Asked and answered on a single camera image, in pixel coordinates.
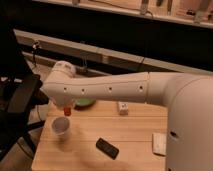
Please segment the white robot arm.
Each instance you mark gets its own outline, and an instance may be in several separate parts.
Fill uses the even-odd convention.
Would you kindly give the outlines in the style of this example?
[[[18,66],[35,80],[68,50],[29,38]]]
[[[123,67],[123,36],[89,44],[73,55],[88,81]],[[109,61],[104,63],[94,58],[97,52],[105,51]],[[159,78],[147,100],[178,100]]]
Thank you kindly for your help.
[[[165,171],[213,171],[213,75],[139,72],[77,78],[55,63],[44,93],[60,108],[74,99],[148,103],[168,111]]]

